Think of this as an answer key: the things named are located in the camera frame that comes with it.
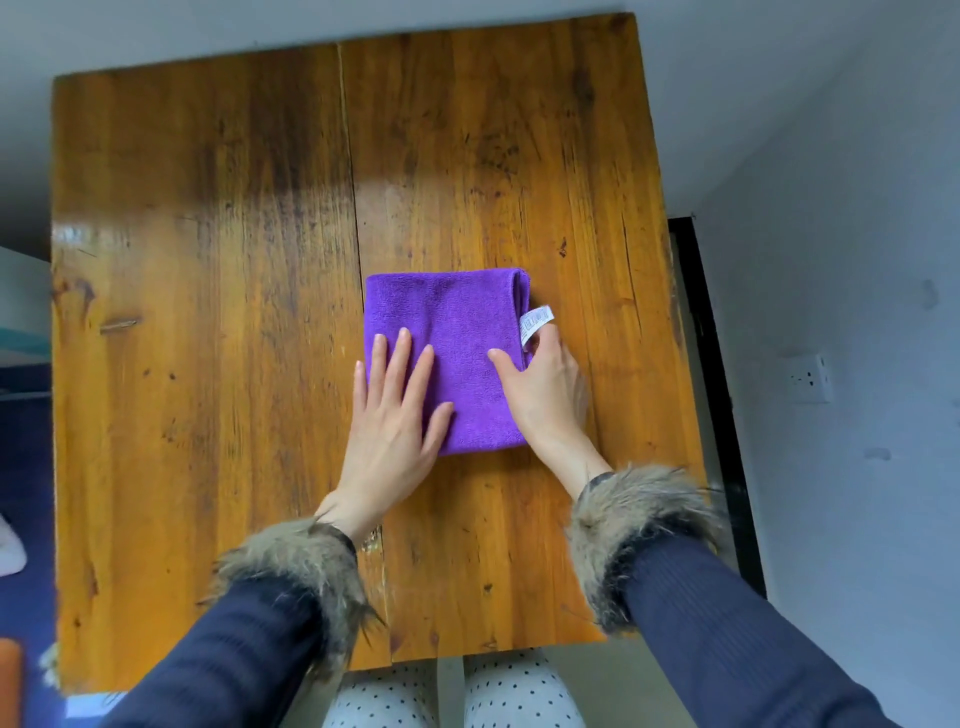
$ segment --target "white tag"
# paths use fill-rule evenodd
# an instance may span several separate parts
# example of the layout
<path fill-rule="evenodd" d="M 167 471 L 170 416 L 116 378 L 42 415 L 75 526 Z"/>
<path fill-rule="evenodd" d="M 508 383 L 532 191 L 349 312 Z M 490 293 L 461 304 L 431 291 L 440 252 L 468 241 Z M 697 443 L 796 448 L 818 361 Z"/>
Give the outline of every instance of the white tag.
<path fill-rule="evenodd" d="M 553 321 L 553 311 L 550 310 L 548 305 L 534 308 L 534 310 L 527 311 L 520 316 L 520 346 L 526 349 L 530 337 L 537 333 L 541 326 L 549 324 L 551 321 Z"/>

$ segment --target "hand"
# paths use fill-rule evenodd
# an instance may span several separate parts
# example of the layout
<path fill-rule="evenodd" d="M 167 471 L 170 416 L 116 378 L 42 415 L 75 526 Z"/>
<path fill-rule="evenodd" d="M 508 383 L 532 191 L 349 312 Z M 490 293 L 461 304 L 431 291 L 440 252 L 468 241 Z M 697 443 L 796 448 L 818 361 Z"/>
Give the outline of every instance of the hand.
<path fill-rule="evenodd" d="M 594 477 L 611 470 L 582 430 L 587 384 L 554 324 L 537 334 L 537 352 L 526 371 L 510 356 L 491 349 L 510 413 L 530 447 L 576 499 Z"/>
<path fill-rule="evenodd" d="M 433 411 L 423 434 L 423 398 L 434 354 L 429 345 L 423 350 L 404 392 L 412 346 L 410 331 L 402 328 L 388 366 L 387 339 L 376 335 L 370 391 L 363 362 L 353 370 L 353 422 L 344 468 L 317 518 L 337 526 L 355 544 L 423 482 L 450 426 L 453 402 L 444 402 Z"/>

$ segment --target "wall socket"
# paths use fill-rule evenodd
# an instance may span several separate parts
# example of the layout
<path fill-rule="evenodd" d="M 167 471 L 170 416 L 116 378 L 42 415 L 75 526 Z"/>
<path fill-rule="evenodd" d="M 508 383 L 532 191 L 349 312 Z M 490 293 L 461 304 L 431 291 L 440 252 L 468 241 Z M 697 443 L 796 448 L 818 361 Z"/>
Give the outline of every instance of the wall socket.
<path fill-rule="evenodd" d="M 782 360 L 787 398 L 794 402 L 822 404 L 833 401 L 833 386 L 822 354 L 788 356 Z"/>

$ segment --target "white pants with black dots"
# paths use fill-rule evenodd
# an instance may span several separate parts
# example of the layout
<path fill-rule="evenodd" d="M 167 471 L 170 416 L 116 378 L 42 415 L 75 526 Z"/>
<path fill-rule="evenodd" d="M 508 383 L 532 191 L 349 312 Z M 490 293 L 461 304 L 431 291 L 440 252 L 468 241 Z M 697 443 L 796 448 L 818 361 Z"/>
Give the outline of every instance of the white pants with black dots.
<path fill-rule="evenodd" d="M 464 728 L 584 728 L 560 675 L 537 649 L 464 658 Z M 438 728 L 432 660 L 350 672 L 324 728 Z"/>

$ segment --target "table top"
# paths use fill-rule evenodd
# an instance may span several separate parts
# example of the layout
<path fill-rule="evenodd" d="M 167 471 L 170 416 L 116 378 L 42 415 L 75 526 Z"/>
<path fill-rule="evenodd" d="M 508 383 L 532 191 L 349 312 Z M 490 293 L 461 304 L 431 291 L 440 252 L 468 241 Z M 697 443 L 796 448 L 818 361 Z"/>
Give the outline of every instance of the table top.
<path fill-rule="evenodd" d="M 67 692 L 135 684 L 336 484 L 370 274 L 525 268 L 601 451 L 702 477 L 631 16 L 80 74 L 53 114 Z M 441 459 L 360 549 L 353 666 L 600 639 L 569 508 L 529 449 Z"/>

